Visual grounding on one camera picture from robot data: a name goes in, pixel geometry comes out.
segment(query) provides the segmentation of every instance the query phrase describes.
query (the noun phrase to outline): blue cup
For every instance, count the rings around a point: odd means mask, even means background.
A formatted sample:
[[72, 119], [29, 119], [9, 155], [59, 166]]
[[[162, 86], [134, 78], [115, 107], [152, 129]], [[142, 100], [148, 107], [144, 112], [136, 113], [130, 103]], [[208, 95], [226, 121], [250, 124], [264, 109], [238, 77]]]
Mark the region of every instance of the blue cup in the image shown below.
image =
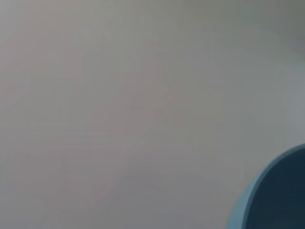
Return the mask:
[[305, 144], [278, 156], [252, 180], [225, 229], [305, 229]]

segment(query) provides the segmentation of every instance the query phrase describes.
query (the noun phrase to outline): blue plastic object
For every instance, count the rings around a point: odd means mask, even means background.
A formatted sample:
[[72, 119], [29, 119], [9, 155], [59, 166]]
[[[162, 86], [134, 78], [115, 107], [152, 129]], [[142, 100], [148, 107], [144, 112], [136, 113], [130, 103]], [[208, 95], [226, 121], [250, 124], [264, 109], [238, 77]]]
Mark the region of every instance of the blue plastic object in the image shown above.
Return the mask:
[[305, 229], [305, 144], [278, 156], [252, 180], [225, 229]]

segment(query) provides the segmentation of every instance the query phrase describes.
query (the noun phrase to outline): white wall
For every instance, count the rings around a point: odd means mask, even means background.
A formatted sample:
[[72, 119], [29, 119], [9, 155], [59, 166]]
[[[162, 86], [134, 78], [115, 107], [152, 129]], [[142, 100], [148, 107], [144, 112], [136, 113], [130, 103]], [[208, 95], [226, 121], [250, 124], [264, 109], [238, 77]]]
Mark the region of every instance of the white wall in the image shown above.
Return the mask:
[[1, 228], [222, 229], [304, 141], [285, 1], [2, 2]]

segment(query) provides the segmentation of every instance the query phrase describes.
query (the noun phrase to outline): blue bowl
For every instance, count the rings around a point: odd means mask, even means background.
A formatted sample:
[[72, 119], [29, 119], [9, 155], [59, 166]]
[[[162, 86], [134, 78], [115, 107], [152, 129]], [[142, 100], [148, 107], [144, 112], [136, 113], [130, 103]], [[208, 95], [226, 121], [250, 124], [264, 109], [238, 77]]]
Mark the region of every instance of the blue bowl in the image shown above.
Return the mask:
[[305, 229], [305, 144], [278, 156], [252, 180], [225, 229]]

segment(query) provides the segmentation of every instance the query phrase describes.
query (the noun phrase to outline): gray surface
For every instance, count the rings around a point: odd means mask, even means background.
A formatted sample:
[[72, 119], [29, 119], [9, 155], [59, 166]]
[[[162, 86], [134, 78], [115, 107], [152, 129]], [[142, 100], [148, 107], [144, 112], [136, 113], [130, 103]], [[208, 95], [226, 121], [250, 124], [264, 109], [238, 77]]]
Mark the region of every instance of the gray surface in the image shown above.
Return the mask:
[[304, 141], [302, 3], [273, 2], [1, 1], [1, 228], [222, 229]]

